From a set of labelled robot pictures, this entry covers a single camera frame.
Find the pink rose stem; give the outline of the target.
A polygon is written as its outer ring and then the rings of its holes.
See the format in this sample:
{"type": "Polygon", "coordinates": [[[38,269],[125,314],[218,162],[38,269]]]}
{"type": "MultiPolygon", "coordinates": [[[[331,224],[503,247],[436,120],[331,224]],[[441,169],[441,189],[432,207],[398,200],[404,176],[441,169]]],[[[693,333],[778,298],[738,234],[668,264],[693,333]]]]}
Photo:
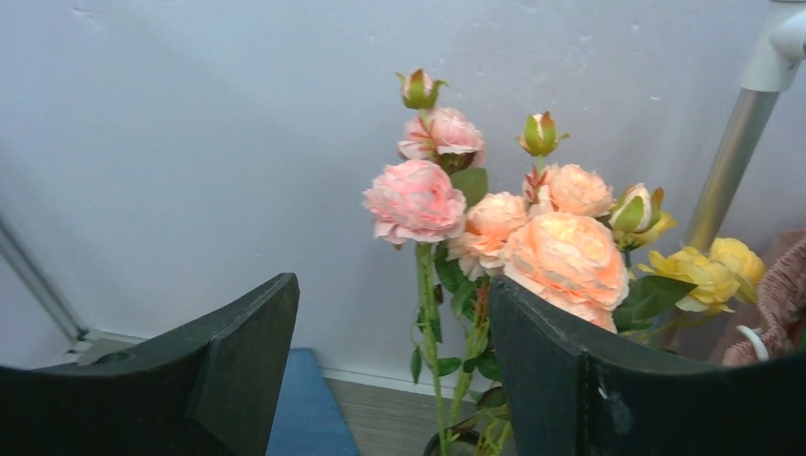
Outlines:
{"type": "Polygon", "coordinates": [[[480,130],[459,110],[437,104],[447,86],[418,68],[397,76],[403,105],[413,111],[396,150],[399,164],[387,165],[363,193],[363,206],[373,220],[374,238],[401,249],[414,244],[418,303],[414,328],[421,339],[414,345],[411,374],[422,369],[432,375],[437,413],[437,448],[446,455],[451,434],[446,423],[441,379],[457,368],[455,359],[442,358],[441,316],[436,293],[435,248],[457,238],[465,228],[470,206],[465,192],[451,177],[480,167],[486,143],[480,130]]]}
{"type": "Polygon", "coordinates": [[[575,163],[544,163],[568,137],[558,131],[548,111],[527,117],[518,143],[535,163],[522,181],[523,196],[534,214],[560,212],[602,217],[613,206],[614,198],[612,187],[599,174],[575,163]]]}
{"type": "Polygon", "coordinates": [[[554,307],[610,333],[613,313],[627,297],[628,272],[612,233],[589,215],[533,208],[524,196],[488,193],[465,216],[464,231],[440,244],[443,263],[456,264],[473,288],[463,309],[473,329],[457,393],[484,368],[491,337],[487,321],[490,278],[508,276],[554,307]]]}

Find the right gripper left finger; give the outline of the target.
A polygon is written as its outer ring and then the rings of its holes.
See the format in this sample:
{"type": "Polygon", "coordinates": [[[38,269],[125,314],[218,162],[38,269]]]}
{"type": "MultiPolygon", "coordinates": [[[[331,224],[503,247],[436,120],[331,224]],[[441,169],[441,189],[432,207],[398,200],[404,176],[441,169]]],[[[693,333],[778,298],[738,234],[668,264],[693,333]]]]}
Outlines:
{"type": "Polygon", "coordinates": [[[296,275],[93,363],[1,370],[5,455],[262,455],[297,318],[296,275]]]}

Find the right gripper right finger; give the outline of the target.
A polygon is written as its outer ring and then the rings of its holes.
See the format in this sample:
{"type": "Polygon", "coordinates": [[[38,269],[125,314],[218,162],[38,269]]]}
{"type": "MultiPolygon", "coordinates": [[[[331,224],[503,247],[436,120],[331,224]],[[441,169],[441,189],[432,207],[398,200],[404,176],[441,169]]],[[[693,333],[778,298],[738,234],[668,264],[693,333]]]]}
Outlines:
{"type": "Polygon", "coordinates": [[[801,455],[805,355],[724,368],[657,351],[506,276],[493,346],[521,455],[801,455]]]}

